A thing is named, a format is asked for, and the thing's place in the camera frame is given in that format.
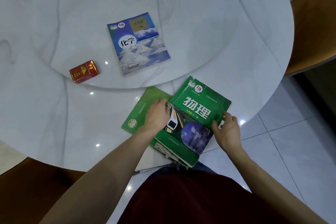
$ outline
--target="chair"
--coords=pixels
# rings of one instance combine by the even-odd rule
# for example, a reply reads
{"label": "chair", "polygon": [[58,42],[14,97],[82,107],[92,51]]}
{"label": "chair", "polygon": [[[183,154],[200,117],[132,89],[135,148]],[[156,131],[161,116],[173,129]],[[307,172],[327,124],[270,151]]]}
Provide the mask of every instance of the chair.
{"label": "chair", "polygon": [[293,0],[294,45],[285,75],[336,57],[336,0]]}
{"label": "chair", "polygon": [[39,223],[83,174],[26,158],[0,175],[0,223]]}

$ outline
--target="dark red shirt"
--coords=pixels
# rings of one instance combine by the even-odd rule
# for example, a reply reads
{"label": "dark red shirt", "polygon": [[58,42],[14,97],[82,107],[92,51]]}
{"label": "dark red shirt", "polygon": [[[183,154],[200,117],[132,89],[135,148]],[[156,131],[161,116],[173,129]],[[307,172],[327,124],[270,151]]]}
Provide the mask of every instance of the dark red shirt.
{"label": "dark red shirt", "polygon": [[147,179],[118,223],[288,223],[233,179],[205,171]]}

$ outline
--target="red box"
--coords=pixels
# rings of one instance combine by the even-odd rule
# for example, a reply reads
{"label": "red box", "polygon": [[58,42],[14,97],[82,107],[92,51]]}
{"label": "red box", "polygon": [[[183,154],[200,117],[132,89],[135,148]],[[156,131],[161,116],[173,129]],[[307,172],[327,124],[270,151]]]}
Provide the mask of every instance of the red box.
{"label": "red box", "polygon": [[99,75],[99,72],[93,60],[90,60],[78,67],[70,69],[69,72],[71,74],[73,82],[77,84],[84,82],[92,77],[95,77],[96,75]]}

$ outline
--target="person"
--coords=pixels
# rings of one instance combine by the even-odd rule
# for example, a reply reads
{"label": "person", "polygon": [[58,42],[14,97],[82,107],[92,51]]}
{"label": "person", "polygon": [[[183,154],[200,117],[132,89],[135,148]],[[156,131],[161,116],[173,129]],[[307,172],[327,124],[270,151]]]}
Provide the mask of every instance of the person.
{"label": "person", "polygon": [[[144,126],[85,173],[40,223],[106,223],[151,139],[169,120],[167,99],[148,109]],[[242,148],[237,118],[213,122],[218,145],[252,193],[209,168],[164,167],[134,193],[119,223],[326,223],[260,168]]]}

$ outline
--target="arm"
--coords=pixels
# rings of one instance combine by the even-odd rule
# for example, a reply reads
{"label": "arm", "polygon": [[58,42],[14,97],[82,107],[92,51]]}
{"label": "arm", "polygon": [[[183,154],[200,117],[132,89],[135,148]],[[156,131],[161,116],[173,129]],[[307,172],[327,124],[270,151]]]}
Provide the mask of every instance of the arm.
{"label": "arm", "polygon": [[40,224],[106,223],[144,151],[169,120],[167,100],[148,109],[145,125],[85,173],[50,209]]}
{"label": "arm", "polygon": [[213,122],[216,141],[226,152],[251,191],[292,223],[326,223],[307,205],[259,167],[242,148],[236,117],[224,113],[224,125]]}

